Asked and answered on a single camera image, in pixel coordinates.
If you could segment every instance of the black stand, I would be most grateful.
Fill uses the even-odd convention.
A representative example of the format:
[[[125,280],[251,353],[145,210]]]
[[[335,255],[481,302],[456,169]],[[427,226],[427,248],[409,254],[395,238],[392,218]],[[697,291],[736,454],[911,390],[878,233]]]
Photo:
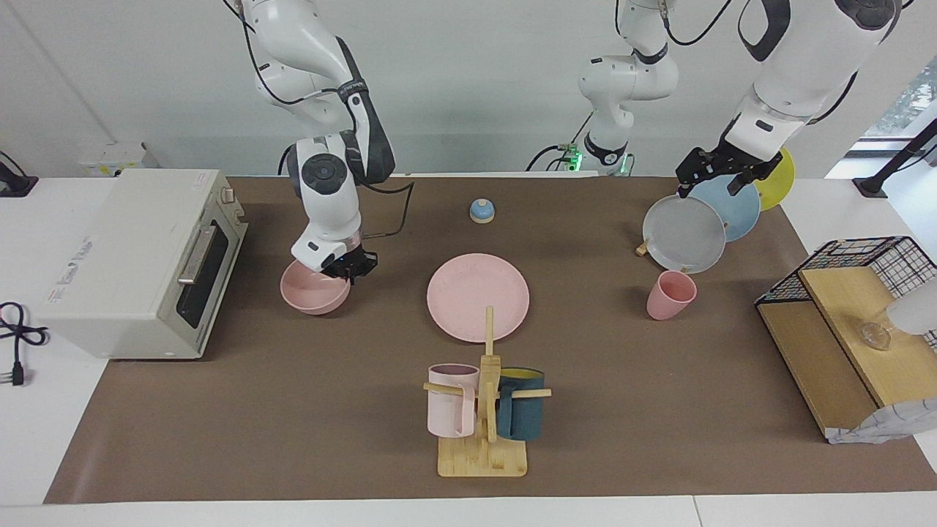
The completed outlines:
[[[867,198],[887,198],[888,195],[882,191],[882,185],[885,184],[885,180],[901,168],[901,166],[907,162],[908,159],[913,157],[918,150],[923,148],[925,144],[929,143],[934,136],[937,136],[937,119],[930,121],[930,124],[909,141],[904,149],[889,160],[876,175],[872,177],[857,177],[854,179],[853,184],[859,189],[859,193]]]

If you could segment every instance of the wooden board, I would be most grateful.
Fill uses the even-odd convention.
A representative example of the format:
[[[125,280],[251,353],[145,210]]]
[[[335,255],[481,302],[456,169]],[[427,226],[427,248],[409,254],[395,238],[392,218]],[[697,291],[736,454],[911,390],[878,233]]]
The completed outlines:
[[[899,334],[882,352],[859,326],[894,301],[870,267],[813,269],[800,277],[879,406],[937,397],[937,354],[924,338]]]
[[[489,443],[481,428],[459,439],[439,438],[437,472],[443,477],[520,477],[527,473],[527,443],[499,437]]]
[[[758,307],[820,431],[854,429],[875,400],[812,302]]]

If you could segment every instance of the wooden base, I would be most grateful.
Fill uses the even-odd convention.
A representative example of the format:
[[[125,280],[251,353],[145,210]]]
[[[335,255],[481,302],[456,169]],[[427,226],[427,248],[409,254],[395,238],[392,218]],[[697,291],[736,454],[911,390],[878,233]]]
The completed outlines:
[[[481,419],[472,437],[439,438],[437,472],[443,477],[520,477],[527,473],[527,443],[499,437],[489,443]]]

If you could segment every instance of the yellow plate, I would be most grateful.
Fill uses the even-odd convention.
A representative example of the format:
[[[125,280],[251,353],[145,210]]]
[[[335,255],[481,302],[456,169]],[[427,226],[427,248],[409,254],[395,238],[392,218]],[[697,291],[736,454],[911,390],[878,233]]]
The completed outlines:
[[[794,186],[796,175],[794,158],[791,157],[787,148],[782,148],[781,153],[784,159],[775,167],[774,172],[764,181],[755,180],[755,187],[758,188],[758,195],[762,201],[762,212],[780,203]]]

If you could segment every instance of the pink bowl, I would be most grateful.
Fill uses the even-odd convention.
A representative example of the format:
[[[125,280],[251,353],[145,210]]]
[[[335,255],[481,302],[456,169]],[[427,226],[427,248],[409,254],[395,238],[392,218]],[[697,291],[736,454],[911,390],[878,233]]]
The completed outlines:
[[[349,297],[351,284],[333,279],[293,261],[280,279],[280,294],[287,304],[307,315],[336,310]]]

